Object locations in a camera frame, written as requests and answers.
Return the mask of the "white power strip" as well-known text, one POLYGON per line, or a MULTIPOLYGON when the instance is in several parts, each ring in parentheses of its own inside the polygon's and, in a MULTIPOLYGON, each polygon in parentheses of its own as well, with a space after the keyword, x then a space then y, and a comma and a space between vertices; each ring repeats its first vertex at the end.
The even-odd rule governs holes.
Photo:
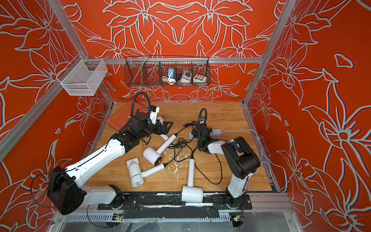
MULTIPOLYGON (((210 137, 214 138, 214 137, 220 136, 221 134, 222 134, 221 129, 212 129, 212 131, 210 132, 210 137)), ((192 139, 193 137, 194 137, 194 133, 190 132, 189 138, 192 139)))

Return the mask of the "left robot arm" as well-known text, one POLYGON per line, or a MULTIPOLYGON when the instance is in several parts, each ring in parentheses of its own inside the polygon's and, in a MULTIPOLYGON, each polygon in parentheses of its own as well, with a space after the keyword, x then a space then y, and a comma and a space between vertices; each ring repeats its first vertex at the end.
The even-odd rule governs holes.
POLYGON ((111 161, 128 153, 153 134, 166 135, 173 123, 152 118, 139 112, 118 132, 111 136, 106 145, 84 159, 66 167, 54 168, 50 173, 47 197, 59 213, 68 215, 81 206, 108 205, 119 209, 124 205, 122 190, 114 184, 106 187, 87 187, 85 183, 111 161))

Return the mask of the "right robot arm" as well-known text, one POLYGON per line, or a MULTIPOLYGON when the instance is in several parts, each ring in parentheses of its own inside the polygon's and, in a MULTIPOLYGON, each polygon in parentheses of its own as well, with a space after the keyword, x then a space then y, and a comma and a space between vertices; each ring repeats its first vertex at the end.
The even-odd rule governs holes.
POLYGON ((238 208, 243 203, 248 181, 261 166, 260 159, 243 137, 219 140, 212 138, 211 133, 212 129, 207 126, 191 132, 197 139, 199 151, 225 156, 232 172, 231 182, 226 188, 226 204, 231 209, 238 208))

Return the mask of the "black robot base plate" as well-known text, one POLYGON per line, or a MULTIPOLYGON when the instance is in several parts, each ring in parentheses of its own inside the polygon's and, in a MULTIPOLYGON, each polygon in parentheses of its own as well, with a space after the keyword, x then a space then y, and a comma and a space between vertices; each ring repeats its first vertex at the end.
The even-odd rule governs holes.
POLYGON ((227 197, 223 191, 207 191, 203 194, 201 204, 185 203, 181 201, 181 192, 179 191, 130 191, 124 192, 124 204, 119 210, 134 210, 145 206, 155 207, 178 207, 178 206, 199 206, 211 207, 217 210, 251 210, 252 204, 249 195, 244 194, 236 200, 227 197))

